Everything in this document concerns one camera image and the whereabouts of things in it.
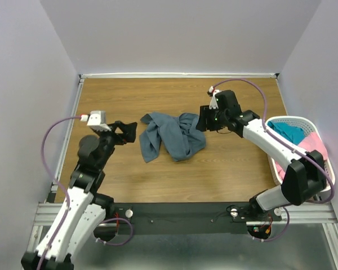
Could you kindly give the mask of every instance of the white wall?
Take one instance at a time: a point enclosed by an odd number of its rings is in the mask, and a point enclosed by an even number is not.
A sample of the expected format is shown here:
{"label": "white wall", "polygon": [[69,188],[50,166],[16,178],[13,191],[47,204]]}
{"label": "white wall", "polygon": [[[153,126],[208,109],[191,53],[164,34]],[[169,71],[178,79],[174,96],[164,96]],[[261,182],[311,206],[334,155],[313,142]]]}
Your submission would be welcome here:
{"label": "white wall", "polygon": [[[20,269],[38,201],[50,181],[40,160],[47,127],[68,114],[75,68],[37,0],[0,0],[0,269]],[[47,145],[54,168],[63,127]]]}
{"label": "white wall", "polygon": [[41,0],[78,72],[280,72],[320,0]]}
{"label": "white wall", "polygon": [[289,114],[315,122],[336,175],[338,217],[338,0],[323,0],[279,76]]}

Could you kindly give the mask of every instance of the wooden tabletop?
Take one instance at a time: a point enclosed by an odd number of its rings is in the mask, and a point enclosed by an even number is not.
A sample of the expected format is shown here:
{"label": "wooden tabletop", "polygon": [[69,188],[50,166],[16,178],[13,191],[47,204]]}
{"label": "wooden tabletop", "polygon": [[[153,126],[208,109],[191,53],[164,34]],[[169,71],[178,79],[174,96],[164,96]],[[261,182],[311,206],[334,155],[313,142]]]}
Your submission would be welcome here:
{"label": "wooden tabletop", "polygon": [[[105,167],[106,177],[99,189],[116,202],[213,202],[247,201],[253,195],[274,187],[267,155],[235,133],[206,132],[207,146],[186,161],[174,162],[161,147],[159,157],[145,163],[139,135],[146,125],[140,118],[154,111],[179,116],[199,114],[200,105],[208,105],[209,87],[219,78],[145,78],[85,79],[77,115],[105,110],[106,121],[138,122],[137,140],[117,146]],[[285,115],[275,79],[255,78],[267,96],[267,117]],[[235,92],[242,110],[263,114],[263,99],[254,87],[244,82],[230,82],[218,89]],[[77,163],[79,140],[93,134],[86,125],[75,121],[61,182],[68,186]],[[56,202],[63,201],[58,192]]]}

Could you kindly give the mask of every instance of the folded cloth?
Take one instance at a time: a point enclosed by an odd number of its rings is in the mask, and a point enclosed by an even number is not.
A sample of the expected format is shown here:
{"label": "folded cloth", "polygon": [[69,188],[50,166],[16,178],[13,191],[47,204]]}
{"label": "folded cloth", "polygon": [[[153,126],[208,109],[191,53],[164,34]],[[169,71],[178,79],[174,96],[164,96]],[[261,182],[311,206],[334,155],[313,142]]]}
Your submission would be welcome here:
{"label": "folded cloth", "polygon": [[305,138],[303,129],[293,127],[291,125],[288,125],[287,123],[282,122],[275,123],[269,121],[268,126],[278,134],[282,135],[282,137],[284,137],[291,143],[294,143],[295,145],[298,145]]}
{"label": "folded cloth", "polygon": [[199,120],[197,114],[184,113],[173,117],[153,112],[144,115],[140,120],[148,124],[139,136],[141,154],[145,162],[158,157],[161,141],[175,161],[191,158],[206,145],[203,132],[195,128]]}
{"label": "folded cloth", "polygon": [[[300,142],[298,146],[306,149],[309,152],[317,150],[319,153],[322,154],[324,160],[328,159],[327,149],[316,132],[311,132],[307,137],[304,138],[304,140]],[[282,169],[281,166],[279,166],[277,162],[275,162],[275,166],[277,167],[277,172],[280,178],[283,180],[286,174],[285,171]]]}

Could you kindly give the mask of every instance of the white laundry basket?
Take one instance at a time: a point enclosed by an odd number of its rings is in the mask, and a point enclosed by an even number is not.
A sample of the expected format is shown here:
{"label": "white laundry basket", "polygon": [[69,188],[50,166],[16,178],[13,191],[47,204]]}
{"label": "white laundry basket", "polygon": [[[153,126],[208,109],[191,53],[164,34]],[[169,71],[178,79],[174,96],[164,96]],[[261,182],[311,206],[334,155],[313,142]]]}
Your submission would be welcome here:
{"label": "white laundry basket", "polygon": [[[276,116],[276,117],[272,117],[272,118],[268,119],[266,121],[266,124],[269,121],[271,121],[273,123],[282,122],[282,123],[287,123],[288,125],[291,125],[293,127],[299,127],[299,128],[304,130],[304,134],[306,136],[308,136],[309,133],[311,133],[311,132],[316,132],[318,134],[318,136],[320,137],[318,130],[315,127],[315,125],[311,121],[309,121],[308,119],[303,118],[303,117]],[[277,167],[275,166],[275,161],[270,156],[268,156],[268,159],[269,159],[270,170],[272,171],[274,182],[277,184],[277,186],[281,185],[283,180],[279,177]],[[334,185],[335,182],[336,182],[336,178],[334,176],[333,168],[332,168],[332,165],[331,165],[329,158],[326,161],[324,161],[324,168],[325,168],[326,172],[328,173],[328,175],[331,177],[333,185]],[[330,189],[331,189],[331,187],[327,183],[327,187],[323,191],[328,191]]]}

